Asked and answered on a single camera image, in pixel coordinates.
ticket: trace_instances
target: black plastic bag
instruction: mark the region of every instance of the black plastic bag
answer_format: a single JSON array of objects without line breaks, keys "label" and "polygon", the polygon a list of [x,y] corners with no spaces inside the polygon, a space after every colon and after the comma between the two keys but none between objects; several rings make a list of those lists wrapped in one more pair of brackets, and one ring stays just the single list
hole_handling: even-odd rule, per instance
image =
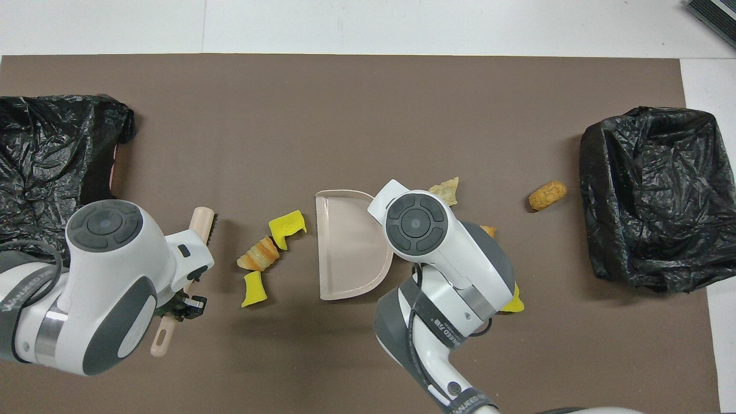
[{"label": "black plastic bag", "polygon": [[736,273],[736,190],[710,113],[605,119],[583,135],[579,172],[597,277],[692,292]]},{"label": "black plastic bag", "polygon": [[115,148],[134,135],[133,111],[110,97],[0,97],[0,243],[43,240],[68,264],[66,221],[113,198]]}]

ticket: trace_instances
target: white tile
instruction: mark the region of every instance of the white tile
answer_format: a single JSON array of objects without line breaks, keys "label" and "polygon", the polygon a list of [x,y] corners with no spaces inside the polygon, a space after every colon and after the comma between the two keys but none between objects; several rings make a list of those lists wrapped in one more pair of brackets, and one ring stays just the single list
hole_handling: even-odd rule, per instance
[{"label": "white tile", "polygon": [[[736,60],[682,60],[687,106],[715,115],[732,167],[736,166]],[[736,278],[708,286],[713,353],[721,412],[736,412]]]},{"label": "white tile", "polygon": [[736,57],[681,0],[208,0],[203,51]]},{"label": "white tile", "polygon": [[202,51],[205,0],[0,1],[0,55]]}]

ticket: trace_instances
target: brown mat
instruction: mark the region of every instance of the brown mat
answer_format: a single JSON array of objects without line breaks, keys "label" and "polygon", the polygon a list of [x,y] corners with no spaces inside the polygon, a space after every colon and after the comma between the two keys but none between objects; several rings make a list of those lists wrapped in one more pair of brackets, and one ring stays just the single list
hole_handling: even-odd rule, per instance
[{"label": "brown mat", "polygon": [[[198,205],[219,219],[216,267],[193,291],[207,312],[169,355],[141,347],[81,378],[0,362],[4,413],[438,413],[376,342],[373,292],[319,299],[314,194],[426,189],[458,175],[458,218],[499,228],[527,310],[496,317],[453,363],[505,413],[618,405],[718,410],[705,290],[655,295],[600,281],[587,257],[578,140],[637,105],[683,106],[677,60],[330,55],[3,57],[0,94],[109,94],[138,115],[113,191],[166,233]],[[540,213],[550,179],[570,194]],[[308,234],[241,309],[235,259],[296,208]]]}]

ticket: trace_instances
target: snack piece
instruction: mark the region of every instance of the snack piece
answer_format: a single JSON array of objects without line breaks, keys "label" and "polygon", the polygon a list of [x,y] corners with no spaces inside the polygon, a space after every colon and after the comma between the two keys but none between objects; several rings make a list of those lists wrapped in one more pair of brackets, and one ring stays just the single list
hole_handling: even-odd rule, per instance
[{"label": "snack piece", "polygon": [[304,224],[304,216],[299,210],[292,211],[286,216],[278,217],[269,221],[269,228],[271,229],[271,236],[274,238],[274,242],[281,250],[288,250],[286,247],[286,236],[304,230],[307,232],[307,226]]},{"label": "snack piece", "polygon": [[278,249],[271,237],[264,237],[238,259],[238,266],[247,270],[263,272],[279,258]]},{"label": "snack piece", "polygon": [[432,186],[429,189],[429,192],[435,194],[439,198],[442,198],[448,206],[454,206],[458,203],[458,200],[455,198],[455,193],[458,190],[459,181],[460,179],[458,177],[452,178],[439,184],[438,186]]},{"label": "snack piece", "polygon": [[524,302],[519,299],[519,285],[514,282],[514,298],[506,306],[501,308],[501,312],[521,312],[523,310]]},{"label": "snack piece", "polygon": [[241,308],[265,301],[268,298],[266,290],[263,289],[261,272],[248,273],[243,279],[245,279],[245,300],[240,305]]},{"label": "snack piece", "polygon": [[542,210],[562,199],[567,194],[567,187],[559,181],[550,181],[529,195],[529,205],[534,210]]},{"label": "snack piece", "polygon": [[489,225],[481,225],[481,228],[491,237],[496,237],[496,228]]}]

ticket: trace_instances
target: brush handle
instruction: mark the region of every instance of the brush handle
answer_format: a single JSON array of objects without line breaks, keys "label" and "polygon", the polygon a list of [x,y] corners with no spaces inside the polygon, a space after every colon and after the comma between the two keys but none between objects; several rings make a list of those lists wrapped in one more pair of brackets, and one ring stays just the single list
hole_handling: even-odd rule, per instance
[{"label": "brush handle", "polygon": [[[214,217],[215,212],[212,208],[197,207],[191,215],[189,229],[196,231],[199,238],[206,243],[210,236]],[[184,286],[184,293],[189,293],[190,286],[191,282]],[[154,357],[163,357],[166,355],[166,352],[169,350],[169,343],[171,343],[171,337],[174,335],[176,325],[177,320],[171,315],[164,315],[161,318],[161,323],[158,325],[156,336],[154,337],[153,344],[151,345],[151,355]]]}]

